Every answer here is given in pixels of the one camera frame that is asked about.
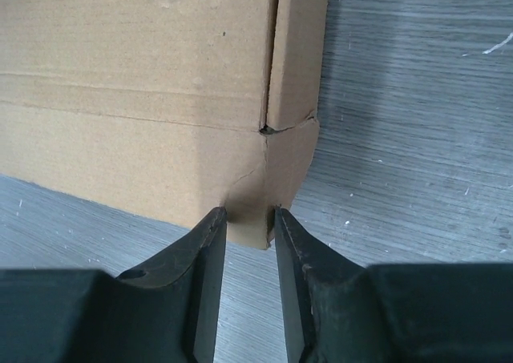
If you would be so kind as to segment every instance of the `torn cardboard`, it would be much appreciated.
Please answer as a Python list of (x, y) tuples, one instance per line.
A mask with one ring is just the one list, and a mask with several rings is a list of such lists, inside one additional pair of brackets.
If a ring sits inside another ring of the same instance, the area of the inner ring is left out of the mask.
[(0, 171), (269, 245), (317, 141), (327, 0), (0, 0)]

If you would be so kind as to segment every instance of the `scratch on table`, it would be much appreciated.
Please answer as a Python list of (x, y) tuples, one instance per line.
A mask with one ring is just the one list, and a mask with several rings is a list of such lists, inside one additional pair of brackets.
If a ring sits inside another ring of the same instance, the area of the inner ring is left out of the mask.
[(499, 44), (497, 45), (494, 45), (492, 48), (490, 49), (487, 49), (487, 50), (484, 50), (483, 51), (483, 54), (490, 54), (491, 52), (493, 52), (494, 50), (497, 50), (503, 46), (505, 46), (506, 44), (508, 44), (511, 40), (513, 39), (513, 32), (510, 33), (509, 36), (507, 36), (504, 41), (500, 42)]

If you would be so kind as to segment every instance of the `gray wooden surface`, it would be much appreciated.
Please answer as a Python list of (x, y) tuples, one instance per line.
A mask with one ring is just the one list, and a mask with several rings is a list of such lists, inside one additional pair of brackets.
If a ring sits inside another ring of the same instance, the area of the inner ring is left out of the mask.
[[(293, 212), (360, 264), (513, 261), (513, 0), (329, 0)], [(0, 267), (116, 274), (184, 230), (0, 178)], [(216, 360), (283, 362), (275, 252), (229, 244)]]

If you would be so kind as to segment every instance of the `white mark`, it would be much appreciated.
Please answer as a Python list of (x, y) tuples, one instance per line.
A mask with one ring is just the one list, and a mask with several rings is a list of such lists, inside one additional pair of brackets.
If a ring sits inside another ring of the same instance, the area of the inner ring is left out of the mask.
[(506, 44), (508, 44), (511, 40), (513, 39), (513, 32), (510, 33), (509, 36), (506, 37), (506, 39), (502, 42), (500, 42), (499, 44), (497, 45), (494, 45), (492, 48), (490, 49), (487, 49), (487, 50), (484, 50), (483, 51), (483, 54), (489, 54), (491, 52), (493, 52), (494, 50), (497, 50), (503, 46), (505, 46)]

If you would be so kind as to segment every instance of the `cardboard box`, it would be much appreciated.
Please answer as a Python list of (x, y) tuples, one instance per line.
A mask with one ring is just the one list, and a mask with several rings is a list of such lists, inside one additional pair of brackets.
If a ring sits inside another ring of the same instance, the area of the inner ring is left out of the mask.
[(327, 0), (0, 0), (0, 172), (269, 245), (317, 141)]

